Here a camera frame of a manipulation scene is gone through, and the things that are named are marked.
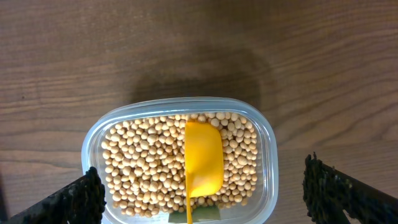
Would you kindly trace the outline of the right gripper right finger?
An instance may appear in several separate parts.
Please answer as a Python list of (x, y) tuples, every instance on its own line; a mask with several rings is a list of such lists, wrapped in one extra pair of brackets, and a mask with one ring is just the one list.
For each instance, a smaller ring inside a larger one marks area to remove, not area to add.
[(317, 224), (397, 224), (397, 199), (324, 164), (316, 154), (305, 159), (303, 201)]

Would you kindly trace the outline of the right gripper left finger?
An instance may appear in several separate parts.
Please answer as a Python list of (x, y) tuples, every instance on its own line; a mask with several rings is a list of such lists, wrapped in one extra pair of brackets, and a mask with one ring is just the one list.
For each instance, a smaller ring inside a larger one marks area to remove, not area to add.
[(101, 224), (105, 189), (95, 167), (2, 224)]

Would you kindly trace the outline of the yellow measuring scoop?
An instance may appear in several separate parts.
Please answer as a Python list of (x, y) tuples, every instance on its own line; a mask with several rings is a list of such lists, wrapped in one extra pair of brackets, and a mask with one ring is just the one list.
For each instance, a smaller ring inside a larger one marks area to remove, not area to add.
[(223, 185), (223, 146), (220, 132), (208, 123), (185, 127), (185, 183), (187, 223), (192, 224), (190, 199), (213, 195)]

